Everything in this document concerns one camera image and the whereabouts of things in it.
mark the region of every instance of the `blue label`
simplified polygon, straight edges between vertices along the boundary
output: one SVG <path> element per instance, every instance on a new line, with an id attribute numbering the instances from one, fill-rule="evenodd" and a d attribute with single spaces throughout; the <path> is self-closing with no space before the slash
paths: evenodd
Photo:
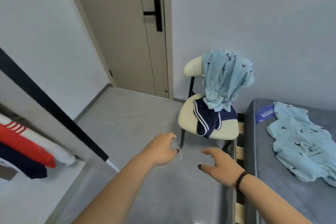
<path id="1" fill-rule="evenodd" d="M 260 108 L 255 112 L 255 124 L 259 124 L 262 121 L 268 120 L 271 117 L 275 117 L 274 113 L 274 104 Z"/>

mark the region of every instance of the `black door handle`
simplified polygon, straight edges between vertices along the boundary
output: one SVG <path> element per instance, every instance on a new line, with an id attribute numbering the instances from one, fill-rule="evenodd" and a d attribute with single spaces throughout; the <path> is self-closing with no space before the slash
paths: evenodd
<path id="1" fill-rule="evenodd" d="M 162 32 L 161 0 L 154 0 L 153 12 L 143 12 L 144 15 L 154 15 L 156 19 L 156 31 Z"/>

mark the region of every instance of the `gray tile floor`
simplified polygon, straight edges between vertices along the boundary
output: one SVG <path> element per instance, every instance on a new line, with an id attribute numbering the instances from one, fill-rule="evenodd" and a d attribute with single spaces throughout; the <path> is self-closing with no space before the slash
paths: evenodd
<path id="1" fill-rule="evenodd" d="M 175 133 L 171 147 L 178 148 L 181 107 L 169 99 L 109 88 L 78 125 L 122 168 L 159 133 Z M 201 149 L 217 143 L 186 132 L 177 158 L 155 167 L 145 179 L 126 223 L 224 223 L 226 190 L 197 168 L 200 163 L 213 164 Z M 92 169 L 57 223 L 71 223 L 110 179 Z"/>

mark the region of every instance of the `mattress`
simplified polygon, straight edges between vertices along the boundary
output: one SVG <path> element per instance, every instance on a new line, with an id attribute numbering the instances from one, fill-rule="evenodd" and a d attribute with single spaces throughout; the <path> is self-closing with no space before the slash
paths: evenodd
<path id="1" fill-rule="evenodd" d="M 272 103 L 270 100 L 255 99 L 246 111 L 244 125 L 246 170 L 252 171 L 314 224 L 336 223 L 336 188 L 326 184 L 322 178 L 314 182 L 302 182 L 280 163 L 272 149 L 274 139 L 266 131 L 266 127 L 276 120 L 274 116 L 255 124 L 256 111 Z M 336 142 L 336 111 L 294 106 L 307 109 L 309 119 L 327 129 Z M 248 200 L 245 200 L 245 214 L 248 224 L 265 223 Z"/>

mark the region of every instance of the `beaded bracelet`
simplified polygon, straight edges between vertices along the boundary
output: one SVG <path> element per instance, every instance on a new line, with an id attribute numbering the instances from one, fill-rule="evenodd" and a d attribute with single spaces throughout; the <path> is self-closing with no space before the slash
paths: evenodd
<path id="1" fill-rule="evenodd" d="M 245 175 L 248 175 L 248 174 L 253 175 L 252 172 L 244 171 L 244 172 L 240 175 L 240 177 L 238 178 L 238 180 L 237 180 L 237 184 L 236 184 L 236 191 L 237 191 L 237 192 L 241 192 L 241 191 L 239 190 L 239 185 L 240 185 L 242 179 L 244 178 L 244 176 L 245 176 Z"/>

